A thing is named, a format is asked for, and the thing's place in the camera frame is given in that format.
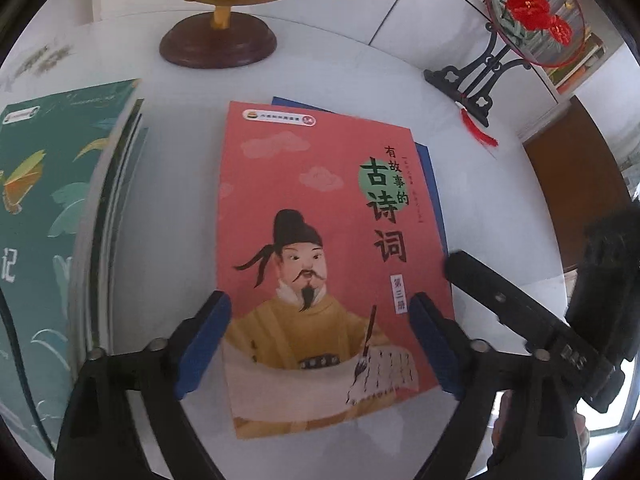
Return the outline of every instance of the blue book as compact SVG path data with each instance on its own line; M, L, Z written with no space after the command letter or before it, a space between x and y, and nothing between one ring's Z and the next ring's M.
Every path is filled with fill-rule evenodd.
M304 108L306 110L318 110L319 112L329 112L330 110L324 110L324 108L318 108L297 101L291 101L282 97L274 97L271 99L273 106L289 106L292 108ZM440 234L440 242L442 243L442 250L445 254L449 253L447 249L447 237L444 231L444 221L442 219L442 208L440 207L440 197L438 196L438 187L436 186L436 179L433 174L433 166L431 165L431 157L429 156L429 150L422 144L415 143L415 149L418 151L418 157L420 158L420 164L422 165L422 172L424 173L424 179L427 182L427 188L429 189L429 197L431 198L431 205L433 206L433 213L436 217L436 224L438 225L438 233Z

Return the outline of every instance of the black hat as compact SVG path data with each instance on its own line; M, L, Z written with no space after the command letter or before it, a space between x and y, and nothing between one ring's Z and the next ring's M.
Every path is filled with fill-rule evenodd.
M264 269L273 253L282 256L282 248L296 243L309 242L322 247L322 238L313 227L305 224L300 211L295 209L281 209L273 220L273 244L265 245L247 263L234 267L236 270L245 270L260 262L258 267L258 279L255 286L264 280Z

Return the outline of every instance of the black beard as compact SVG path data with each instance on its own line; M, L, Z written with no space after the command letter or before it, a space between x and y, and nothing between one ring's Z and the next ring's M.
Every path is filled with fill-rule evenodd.
M311 304L314 302L314 296L316 295L316 290L311 286L307 285L302 289L302 301L303 305L300 309L300 312L304 312L306 309L311 307Z

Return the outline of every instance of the wooden globe base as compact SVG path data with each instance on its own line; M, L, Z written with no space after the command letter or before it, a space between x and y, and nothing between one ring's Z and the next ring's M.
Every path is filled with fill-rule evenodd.
M204 12L176 23L162 38L160 55L190 68L232 68L263 60L276 45L263 20L223 7L215 17Z

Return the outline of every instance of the red tassel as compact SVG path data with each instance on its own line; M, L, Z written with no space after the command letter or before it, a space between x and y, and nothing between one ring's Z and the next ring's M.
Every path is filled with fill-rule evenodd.
M484 133L480 128L476 126L473 122L473 119L469 116L469 112L467 112L464 108L460 110L462 113L462 122L465 123L466 129L469 130L469 133L473 135L478 142L484 144L485 146L497 146L498 141L493 137L489 137L486 133Z

